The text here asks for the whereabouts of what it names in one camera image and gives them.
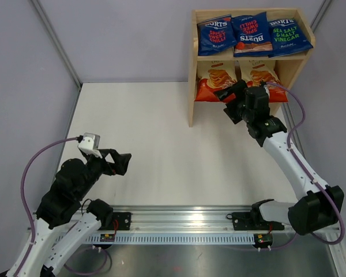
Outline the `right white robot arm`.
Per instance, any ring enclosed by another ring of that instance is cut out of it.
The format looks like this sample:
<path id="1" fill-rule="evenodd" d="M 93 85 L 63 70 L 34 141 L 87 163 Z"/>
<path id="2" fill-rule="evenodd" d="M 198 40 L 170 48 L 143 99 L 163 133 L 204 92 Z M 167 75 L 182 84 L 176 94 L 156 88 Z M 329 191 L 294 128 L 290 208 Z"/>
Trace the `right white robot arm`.
<path id="1" fill-rule="evenodd" d="M 249 135 L 277 163 L 291 184 L 296 203 L 263 200 L 251 206 L 250 221 L 258 229 L 270 222 L 292 226 L 299 235 L 339 223 L 340 235 L 345 233 L 341 218 L 344 192 L 339 186 L 330 186 L 308 164 L 291 141 L 291 133 L 280 119 L 271 115 L 269 107 L 269 83 L 248 87 L 241 80 L 215 92 L 224 102 L 224 112 L 235 124 L 243 121 Z"/>

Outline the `blue Burts chilli bag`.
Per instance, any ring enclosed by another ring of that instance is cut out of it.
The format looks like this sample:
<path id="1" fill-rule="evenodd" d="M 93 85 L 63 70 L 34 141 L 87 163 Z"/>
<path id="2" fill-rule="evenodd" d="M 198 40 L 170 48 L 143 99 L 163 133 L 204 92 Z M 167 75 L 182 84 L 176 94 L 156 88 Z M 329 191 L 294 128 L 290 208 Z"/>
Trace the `blue Burts chilli bag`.
<path id="1" fill-rule="evenodd" d="M 264 57 L 272 53 L 266 12 L 233 17 L 231 25 L 237 41 L 234 57 Z"/>
<path id="2" fill-rule="evenodd" d="M 228 14 L 211 18 L 197 24 L 200 32 L 200 42 L 198 46 L 199 56 L 218 54 L 237 45 L 231 19 L 232 16 Z"/>

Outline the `cream orange cassava chips bag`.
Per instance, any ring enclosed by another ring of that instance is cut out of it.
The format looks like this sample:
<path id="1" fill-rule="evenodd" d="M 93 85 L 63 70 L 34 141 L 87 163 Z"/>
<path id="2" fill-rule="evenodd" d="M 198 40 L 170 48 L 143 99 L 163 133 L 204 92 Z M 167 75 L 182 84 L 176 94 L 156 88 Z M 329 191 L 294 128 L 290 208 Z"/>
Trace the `cream orange cassava chips bag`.
<path id="1" fill-rule="evenodd" d="M 270 103 L 288 102 L 287 92 L 281 88 L 278 75 L 275 72 L 276 61 L 253 60 L 239 61 L 241 78 L 248 87 L 259 87 L 262 83 L 272 83 L 267 85 Z"/>

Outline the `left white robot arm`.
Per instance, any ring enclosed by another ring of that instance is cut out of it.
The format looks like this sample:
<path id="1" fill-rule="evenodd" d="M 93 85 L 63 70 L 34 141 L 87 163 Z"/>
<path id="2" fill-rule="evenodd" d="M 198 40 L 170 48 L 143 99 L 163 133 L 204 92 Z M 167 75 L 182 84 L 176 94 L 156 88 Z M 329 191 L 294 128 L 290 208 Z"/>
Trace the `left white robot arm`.
<path id="1" fill-rule="evenodd" d="M 66 235 L 56 241 L 102 175 L 126 174 L 131 154 L 119 154 L 114 149 L 103 149 L 100 153 L 100 156 L 85 155 L 86 163 L 75 158 L 61 165 L 36 211 L 31 237 L 14 265 L 1 276 L 57 276 L 92 233 L 118 227 L 112 206 L 96 199 Z"/>

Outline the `blue Burts sea salt bag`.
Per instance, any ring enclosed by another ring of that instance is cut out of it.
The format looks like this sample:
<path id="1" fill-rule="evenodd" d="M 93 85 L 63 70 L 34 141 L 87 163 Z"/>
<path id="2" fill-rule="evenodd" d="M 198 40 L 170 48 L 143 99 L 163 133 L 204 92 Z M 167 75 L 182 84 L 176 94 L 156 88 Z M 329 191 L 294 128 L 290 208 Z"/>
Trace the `blue Burts sea salt bag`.
<path id="1" fill-rule="evenodd" d="M 269 58 L 292 55 L 312 49 L 294 18 L 284 18 L 268 22 L 273 50 Z"/>

